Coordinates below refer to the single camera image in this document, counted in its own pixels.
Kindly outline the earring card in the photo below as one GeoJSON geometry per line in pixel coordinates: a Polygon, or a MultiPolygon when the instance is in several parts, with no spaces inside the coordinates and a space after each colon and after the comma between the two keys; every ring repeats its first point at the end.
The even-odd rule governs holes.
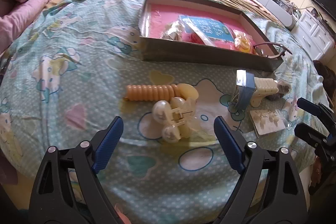
{"type": "Polygon", "coordinates": [[[251,110],[249,116],[258,136],[282,131],[289,125],[279,110],[251,110]]]}

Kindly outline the bag of dark beads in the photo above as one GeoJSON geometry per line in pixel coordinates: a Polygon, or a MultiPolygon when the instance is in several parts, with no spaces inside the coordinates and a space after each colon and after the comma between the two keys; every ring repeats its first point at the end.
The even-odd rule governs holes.
{"type": "Polygon", "coordinates": [[[266,96],[266,98],[270,101],[279,100],[280,98],[290,93],[291,91],[291,84],[284,80],[276,80],[276,84],[277,84],[278,92],[275,94],[266,96]]]}

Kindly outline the red strap wristwatch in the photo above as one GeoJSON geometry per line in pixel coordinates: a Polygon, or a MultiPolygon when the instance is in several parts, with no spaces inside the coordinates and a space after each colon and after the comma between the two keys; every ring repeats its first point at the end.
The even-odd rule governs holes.
{"type": "Polygon", "coordinates": [[[253,46],[253,50],[257,55],[269,59],[277,59],[279,57],[285,56],[287,53],[292,55],[292,52],[289,48],[283,44],[274,42],[263,42],[255,44],[253,46]]]}

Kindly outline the pearl hair claw clip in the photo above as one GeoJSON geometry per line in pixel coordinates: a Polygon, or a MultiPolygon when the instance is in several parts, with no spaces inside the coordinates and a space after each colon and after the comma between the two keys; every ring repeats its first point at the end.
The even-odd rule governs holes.
{"type": "Polygon", "coordinates": [[[153,119],[163,125],[162,138],[168,143],[177,143],[201,131],[201,124],[195,115],[196,101],[173,97],[170,102],[161,100],[152,108],[153,119]]]}

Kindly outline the yellow item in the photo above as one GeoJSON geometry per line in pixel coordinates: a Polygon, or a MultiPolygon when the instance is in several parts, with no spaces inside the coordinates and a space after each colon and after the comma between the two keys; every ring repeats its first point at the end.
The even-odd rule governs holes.
{"type": "Polygon", "coordinates": [[[233,30],[235,48],[244,53],[254,54],[252,37],[245,32],[233,30]]]}

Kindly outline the clear bagged white card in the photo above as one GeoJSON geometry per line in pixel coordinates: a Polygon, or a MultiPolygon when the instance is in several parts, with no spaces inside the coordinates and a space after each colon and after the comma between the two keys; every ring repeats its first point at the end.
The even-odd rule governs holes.
{"type": "Polygon", "coordinates": [[[185,15],[180,15],[179,19],[206,46],[216,47],[215,42],[226,40],[222,24],[218,20],[185,15]]]}

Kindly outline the bagged beige jewelry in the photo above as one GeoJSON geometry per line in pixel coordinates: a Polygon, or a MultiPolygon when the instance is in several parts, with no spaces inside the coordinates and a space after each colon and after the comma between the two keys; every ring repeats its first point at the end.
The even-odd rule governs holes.
{"type": "Polygon", "coordinates": [[[164,32],[161,34],[161,39],[182,41],[182,36],[185,26],[181,20],[176,20],[165,26],[164,32]]]}

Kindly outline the white drawer cabinet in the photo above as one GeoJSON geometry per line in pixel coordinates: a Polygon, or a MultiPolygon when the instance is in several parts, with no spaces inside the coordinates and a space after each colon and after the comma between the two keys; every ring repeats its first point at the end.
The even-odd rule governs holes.
{"type": "Polygon", "coordinates": [[[327,65],[334,57],[334,39],[309,11],[302,13],[291,33],[312,60],[327,65]]]}

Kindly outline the Hello Kitty teal blanket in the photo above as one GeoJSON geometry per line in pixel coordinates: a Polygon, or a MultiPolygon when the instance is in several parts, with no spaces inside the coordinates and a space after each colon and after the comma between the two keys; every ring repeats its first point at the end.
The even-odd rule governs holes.
{"type": "Polygon", "coordinates": [[[289,150],[300,173],[314,161],[299,140],[301,122],[327,134],[297,106],[299,98],[327,105],[322,77],[290,32],[246,14],[270,42],[289,48],[272,72],[215,64],[146,61],[139,49],[139,19],[145,0],[62,0],[41,11],[7,50],[1,83],[1,150],[35,180],[48,147],[76,147],[119,116],[123,133],[97,177],[118,213],[132,223],[215,221],[240,175],[233,170],[214,132],[221,116],[246,141],[270,151],[289,150]],[[235,110],[236,71],[284,80],[290,93],[259,107],[235,110]],[[196,101],[201,131],[177,143],[162,138],[152,117],[158,101],[196,101]],[[251,110],[279,110],[289,125],[258,136],[251,110]]]}

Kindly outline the dark cardboard box tray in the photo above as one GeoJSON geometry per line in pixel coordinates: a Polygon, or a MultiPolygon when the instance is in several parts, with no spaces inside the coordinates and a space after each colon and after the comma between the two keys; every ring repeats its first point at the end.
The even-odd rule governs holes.
{"type": "Polygon", "coordinates": [[[244,12],[209,0],[145,0],[139,32],[146,61],[272,72],[289,52],[270,42],[244,12]]]}

